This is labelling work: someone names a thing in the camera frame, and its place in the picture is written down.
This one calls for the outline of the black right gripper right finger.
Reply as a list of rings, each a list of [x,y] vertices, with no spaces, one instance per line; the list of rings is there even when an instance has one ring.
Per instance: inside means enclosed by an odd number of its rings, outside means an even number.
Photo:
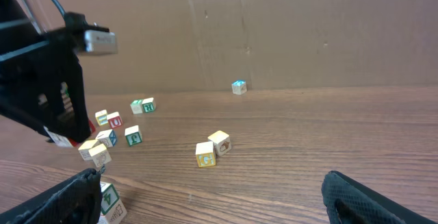
[[[437,224],[339,171],[324,176],[321,191],[330,224]]]

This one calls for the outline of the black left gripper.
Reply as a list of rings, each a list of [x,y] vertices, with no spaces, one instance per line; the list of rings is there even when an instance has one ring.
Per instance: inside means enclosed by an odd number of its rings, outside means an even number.
[[[53,132],[83,142],[91,129],[76,52],[86,31],[109,29],[74,12],[64,21],[44,34],[25,16],[1,22],[1,115],[43,136]]]

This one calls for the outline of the letter B wooden block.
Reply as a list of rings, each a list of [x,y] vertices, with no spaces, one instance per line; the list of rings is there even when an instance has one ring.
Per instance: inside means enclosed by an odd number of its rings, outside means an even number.
[[[113,184],[100,182],[100,185],[103,197],[98,224],[119,224],[127,215],[120,195]]]

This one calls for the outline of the yellow block letter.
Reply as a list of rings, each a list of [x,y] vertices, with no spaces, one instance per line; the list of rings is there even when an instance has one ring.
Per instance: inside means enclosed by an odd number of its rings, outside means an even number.
[[[104,144],[99,144],[89,151],[90,157],[92,158],[96,167],[101,168],[108,162],[112,161],[112,158]]]

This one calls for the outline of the red letter wooden block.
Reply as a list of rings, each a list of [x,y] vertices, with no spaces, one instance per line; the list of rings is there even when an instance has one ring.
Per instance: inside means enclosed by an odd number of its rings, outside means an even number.
[[[58,147],[77,147],[78,145],[82,144],[82,142],[77,142],[73,140],[72,138],[67,138],[65,136],[61,136],[59,134],[51,132],[46,126],[43,127],[44,131],[48,135],[47,142],[48,143],[54,143]]]

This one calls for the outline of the red number three block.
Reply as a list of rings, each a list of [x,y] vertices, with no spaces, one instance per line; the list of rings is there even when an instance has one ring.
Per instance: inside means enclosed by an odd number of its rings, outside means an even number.
[[[114,129],[120,127],[123,124],[123,120],[119,114],[119,112],[112,112],[107,115],[107,122],[109,126]]]

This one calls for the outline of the letter A wooden block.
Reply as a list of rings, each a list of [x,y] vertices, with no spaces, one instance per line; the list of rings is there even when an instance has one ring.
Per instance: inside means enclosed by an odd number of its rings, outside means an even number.
[[[142,142],[142,133],[138,125],[134,125],[132,127],[128,127],[125,129],[125,138],[127,140],[127,144],[132,147],[136,144]]]

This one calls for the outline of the number five green block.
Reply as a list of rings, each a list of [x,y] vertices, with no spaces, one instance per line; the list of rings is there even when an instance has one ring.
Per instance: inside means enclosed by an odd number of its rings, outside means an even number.
[[[154,112],[156,110],[155,99],[153,97],[144,99],[142,101],[142,107],[145,113]]]

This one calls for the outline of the yellow block far left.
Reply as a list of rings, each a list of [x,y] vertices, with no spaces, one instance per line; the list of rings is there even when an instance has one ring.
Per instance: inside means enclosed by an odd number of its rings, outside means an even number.
[[[95,146],[99,145],[99,140],[87,140],[81,144],[81,146],[78,148],[78,152],[81,155],[82,159],[87,161],[91,160],[92,157],[90,155],[89,150],[94,148]]]

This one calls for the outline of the wooden block red picture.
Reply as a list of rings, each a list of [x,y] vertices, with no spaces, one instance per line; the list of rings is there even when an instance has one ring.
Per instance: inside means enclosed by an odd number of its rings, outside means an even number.
[[[95,119],[98,126],[107,124],[107,110],[101,110],[95,113]]]

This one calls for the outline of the hammer picture block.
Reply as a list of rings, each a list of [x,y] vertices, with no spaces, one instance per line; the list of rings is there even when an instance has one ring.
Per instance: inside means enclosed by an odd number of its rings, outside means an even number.
[[[117,135],[113,129],[100,131],[95,139],[106,147],[114,147],[117,143]]]

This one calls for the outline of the green letter H block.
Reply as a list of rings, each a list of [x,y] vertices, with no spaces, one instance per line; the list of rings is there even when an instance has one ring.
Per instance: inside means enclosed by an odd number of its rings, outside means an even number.
[[[142,99],[137,99],[131,102],[131,110],[134,114],[141,114],[143,113],[143,107],[142,107]]]

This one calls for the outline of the scissors picture wooden block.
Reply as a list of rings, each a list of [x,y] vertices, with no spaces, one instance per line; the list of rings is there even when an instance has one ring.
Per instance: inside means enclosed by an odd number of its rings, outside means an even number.
[[[212,141],[197,143],[195,155],[200,168],[216,165],[216,152]]]

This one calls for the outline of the yellow topped acorn block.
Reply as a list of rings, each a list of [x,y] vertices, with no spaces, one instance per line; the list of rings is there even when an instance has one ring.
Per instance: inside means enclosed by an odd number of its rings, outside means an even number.
[[[216,150],[216,155],[222,156],[232,149],[230,135],[218,130],[208,136],[208,141],[212,141]]]

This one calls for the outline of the blue letter D block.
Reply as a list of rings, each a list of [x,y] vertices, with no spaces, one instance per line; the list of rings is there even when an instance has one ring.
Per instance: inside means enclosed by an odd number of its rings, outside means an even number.
[[[242,95],[247,91],[246,82],[244,80],[236,80],[232,83],[232,92],[235,95]]]

